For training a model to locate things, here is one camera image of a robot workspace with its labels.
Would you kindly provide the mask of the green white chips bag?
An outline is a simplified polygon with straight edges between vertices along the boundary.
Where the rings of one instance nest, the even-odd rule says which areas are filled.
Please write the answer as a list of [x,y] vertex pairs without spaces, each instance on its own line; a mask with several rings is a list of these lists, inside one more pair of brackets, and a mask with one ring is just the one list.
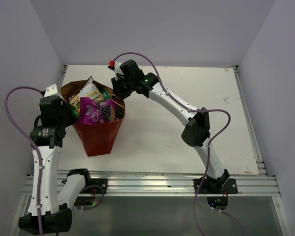
[[80,115],[79,112],[76,110],[76,108],[74,108],[73,106],[69,105],[71,112],[73,113],[74,117],[76,119],[79,119]]

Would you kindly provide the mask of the purple candy bag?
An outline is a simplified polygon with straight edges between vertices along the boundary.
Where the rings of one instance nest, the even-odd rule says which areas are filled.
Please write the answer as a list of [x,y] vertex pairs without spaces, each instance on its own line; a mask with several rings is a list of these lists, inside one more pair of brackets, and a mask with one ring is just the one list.
[[96,125],[115,122],[117,110],[117,105],[112,100],[93,101],[88,97],[82,97],[78,123]]

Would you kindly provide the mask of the dark green snack bag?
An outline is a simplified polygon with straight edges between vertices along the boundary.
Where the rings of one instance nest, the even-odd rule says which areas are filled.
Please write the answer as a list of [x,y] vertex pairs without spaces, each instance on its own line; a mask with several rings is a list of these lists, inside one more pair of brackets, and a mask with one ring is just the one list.
[[112,101],[112,103],[114,104],[114,107],[115,107],[116,117],[120,118],[122,115],[120,106],[116,103],[116,101],[114,99],[112,99],[112,96],[111,96],[110,92],[107,90],[107,88],[102,87],[101,93],[103,94],[104,99]]

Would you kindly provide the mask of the brown yellow chips bag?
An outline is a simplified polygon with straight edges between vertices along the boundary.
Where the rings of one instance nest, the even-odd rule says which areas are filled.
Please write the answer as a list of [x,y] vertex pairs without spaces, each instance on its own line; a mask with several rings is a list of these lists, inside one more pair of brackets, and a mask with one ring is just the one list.
[[69,99],[69,104],[72,105],[78,113],[80,112],[81,108],[81,98],[90,98],[93,101],[102,101],[104,100],[104,96],[100,92],[100,90],[97,88],[95,83],[90,82],[87,83],[80,92],[73,96],[71,99]]

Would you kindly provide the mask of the red brown paper bag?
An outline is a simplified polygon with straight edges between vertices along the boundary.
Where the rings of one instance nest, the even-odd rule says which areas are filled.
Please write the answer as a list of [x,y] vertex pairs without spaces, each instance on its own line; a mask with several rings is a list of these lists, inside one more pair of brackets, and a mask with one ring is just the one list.
[[102,123],[96,125],[87,125],[87,124],[79,124],[78,121],[73,125],[76,133],[78,134],[82,145],[85,149],[87,156],[97,156],[109,154],[112,151],[115,139],[119,132],[120,126],[125,117],[125,103],[123,100],[120,100],[113,93],[113,90],[103,85],[93,79],[93,77],[89,77],[86,80],[79,80],[70,82],[61,87],[61,94],[64,97],[65,101],[69,103],[69,99],[73,96],[77,95],[80,90],[87,84],[93,82],[100,90],[102,87],[106,87],[110,92],[112,99],[116,101],[116,103],[120,106],[121,109],[121,117],[116,118],[115,122],[111,123]]

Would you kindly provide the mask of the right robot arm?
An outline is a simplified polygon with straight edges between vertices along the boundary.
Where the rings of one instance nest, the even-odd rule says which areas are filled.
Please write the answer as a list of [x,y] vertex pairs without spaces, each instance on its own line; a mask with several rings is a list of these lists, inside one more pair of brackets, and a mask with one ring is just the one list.
[[133,92],[142,94],[163,106],[182,123],[181,138],[196,150],[206,166],[204,181],[211,191],[222,192],[230,175],[212,146],[209,110],[198,109],[177,98],[162,84],[157,73],[145,74],[132,59],[123,63],[112,60],[108,68],[115,74],[111,82],[117,98],[124,100]]

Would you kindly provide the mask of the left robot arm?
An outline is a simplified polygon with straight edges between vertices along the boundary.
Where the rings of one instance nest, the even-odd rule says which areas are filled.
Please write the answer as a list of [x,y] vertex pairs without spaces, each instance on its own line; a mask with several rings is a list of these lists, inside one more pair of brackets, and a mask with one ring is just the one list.
[[74,169],[69,171],[62,190],[57,191],[65,129],[76,118],[69,104],[57,95],[41,98],[39,107],[41,114],[29,135],[34,160],[32,195],[28,212],[18,224],[20,229],[42,236],[70,230],[77,197],[92,189],[92,180],[87,169]]

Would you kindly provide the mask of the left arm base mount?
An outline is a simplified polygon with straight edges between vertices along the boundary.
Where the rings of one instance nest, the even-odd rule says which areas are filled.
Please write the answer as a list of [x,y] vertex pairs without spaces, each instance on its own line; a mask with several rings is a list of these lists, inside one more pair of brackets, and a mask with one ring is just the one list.
[[90,180],[89,186],[93,185],[93,187],[83,191],[83,193],[90,194],[91,196],[101,195],[103,189],[104,194],[107,192],[108,180],[106,178],[92,178]]

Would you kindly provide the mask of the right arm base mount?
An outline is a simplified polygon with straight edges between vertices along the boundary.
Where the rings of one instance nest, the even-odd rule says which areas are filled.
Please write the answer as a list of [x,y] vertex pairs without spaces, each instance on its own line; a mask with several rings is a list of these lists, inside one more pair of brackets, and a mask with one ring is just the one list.
[[199,194],[237,194],[237,182],[229,178],[224,184],[210,178],[205,178],[199,189]]

